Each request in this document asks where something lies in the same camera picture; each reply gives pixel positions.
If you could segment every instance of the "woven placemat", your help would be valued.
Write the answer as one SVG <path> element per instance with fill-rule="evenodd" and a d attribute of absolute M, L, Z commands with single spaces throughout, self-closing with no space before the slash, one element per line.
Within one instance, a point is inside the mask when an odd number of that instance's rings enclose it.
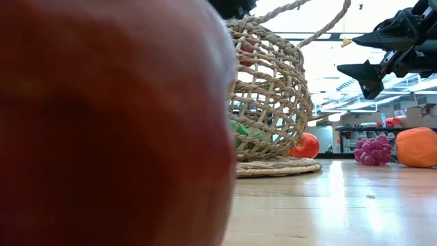
<path fill-rule="evenodd" d="M 268 161 L 252 161 L 237 164 L 239 178 L 262 176 L 282 177 L 306 172 L 318 172 L 322 164 L 308 158 L 275 157 Z"/>

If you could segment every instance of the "toy fruit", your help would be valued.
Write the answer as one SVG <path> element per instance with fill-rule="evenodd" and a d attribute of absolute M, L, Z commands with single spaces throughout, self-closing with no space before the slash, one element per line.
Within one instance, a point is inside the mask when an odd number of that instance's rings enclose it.
<path fill-rule="evenodd" d="M 437 166 L 437 134 L 425 127 L 402 131 L 396 136 L 396 153 L 409 167 Z"/>
<path fill-rule="evenodd" d="M 231 129 L 234 130 L 234 129 L 235 129 L 235 125 L 237 124 L 237 121 L 235 121 L 235 120 L 230 120 L 230 123 L 231 123 Z M 237 127 L 237 129 L 235 130 L 235 132 L 236 132 L 236 133 L 239 133 L 239 134 L 241 134 L 241 135 L 247 135 L 246 128 L 244 127 L 243 124 L 239 124 L 238 127 Z M 238 146 L 240 146 L 240 144 L 241 144 L 241 140 L 236 139 L 236 140 L 235 140 L 235 145 L 236 145 L 237 148 L 238 148 Z"/>
<path fill-rule="evenodd" d="M 208 2 L 2 7 L 0 244 L 220 245 L 237 64 Z"/>
<path fill-rule="evenodd" d="M 320 144 L 311 133 L 303 133 L 296 147 L 290 150 L 290 156 L 296 158 L 314 158 L 319 154 Z"/>
<path fill-rule="evenodd" d="M 356 143 L 355 161 L 363 165 L 385 165 L 391 158 L 391 147 L 385 136 L 376 139 L 362 139 Z"/>
<path fill-rule="evenodd" d="M 243 46 L 241 46 L 241 50 L 242 50 L 242 51 L 249 52 L 249 53 L 252 53 L 252 48 L 251 48 L 249 45 L 243 45 Z M 240 64 L 241 64 L 241 65 L 244 65 L 244 66 L 246 66 L 246 67 L 250 67 L 250 66 L 252 66 L 252 62 L 250 62 L 250 61 L 240 61 Z"/>
<path fill-rule="evenodd" d="M 247 131 L 247 134 L 250 135 L 251 132 L 253 131 L 253 128 L 249 128 L 248 127 L 246 129 L 246 131 Z M 253 136 L 254 136 L 254 138 L 256 138 L 256 139 L 258 139 L 260 141 L 264 141 L 265 140 L 265 141 L 269 141 L 270 143 L 272 142 L 272 138 L 271 137 L 269 139 L 264 139 L 266 137 L 266 133 L 264 131 L 259 130 L 259 129 L 255 129 L 255 134 Z M 255 147 L 255 144 L 254 143 L 249 143 L 248 146 L 249 146 L 250 149 L 252 149 L 252 148 Z M 261 152 L 262 150 L 264 150 L 264 147 L 259 147 L 256 150 L 256 152 Z"/>

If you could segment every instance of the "rope handle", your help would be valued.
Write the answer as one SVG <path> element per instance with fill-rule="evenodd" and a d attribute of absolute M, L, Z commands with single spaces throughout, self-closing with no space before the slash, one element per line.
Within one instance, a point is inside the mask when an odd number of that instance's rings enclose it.
<path fill-rule="evenodd" d="M 274 9 L 270 13 L 267 13 L 265 16 L 249 17 L 249 21 L 255 21 L 256 23 L 259 23 L 259 24 L 266 23 L 267 21 L 278 16 L 280 13 L 284 13 L 288 10 L 294 10 L 295 8 L 301 6 L 302 4 L 305 4 L 308 1 L 310 1 L 310 0 L 296 0 L 293 3 L 289 3 L 289 4 L 286 4 L 284 6 L 281 6 L 281 7 Z M 323 33 L 326 33 L 327 31 L 331 30 L 335 26 L 335 24 L 337 24 L 346 15 L 346 12 L 348 11 L 350 5 L 351 5 L 351 0 L 344 0 L 343 7 L 342 7 L 341 11 L 334 17 L 334 19 L 332 19 L 332 21 L 330 21 L 327 25 L 325 25 L 319 31 L 315 32 L 311 37 L 302 40 L 298 44 L 298 47 L 302 48 L 303 46 L 308 45 L 312 41 L 318 39 Z"/>

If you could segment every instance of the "plastic grapes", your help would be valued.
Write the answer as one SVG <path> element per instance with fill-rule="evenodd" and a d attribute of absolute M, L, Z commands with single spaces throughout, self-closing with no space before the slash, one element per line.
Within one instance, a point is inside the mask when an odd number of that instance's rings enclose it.
<path fill-rule="evenodd" d="M 392 147 L 386 136 L 363 138 L 356 143 L 355 161 L 363 165 L 385 165 L 390 162 Z"/>

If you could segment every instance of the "wooden floor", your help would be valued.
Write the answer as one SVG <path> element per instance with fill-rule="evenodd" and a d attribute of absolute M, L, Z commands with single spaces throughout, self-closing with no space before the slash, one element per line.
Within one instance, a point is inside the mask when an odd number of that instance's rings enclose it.
<path fill-rule="evenodd" d="M 318 174 L 239 179 L 223 245 L 437 245 L 437 169 L 322 162 Z"/>

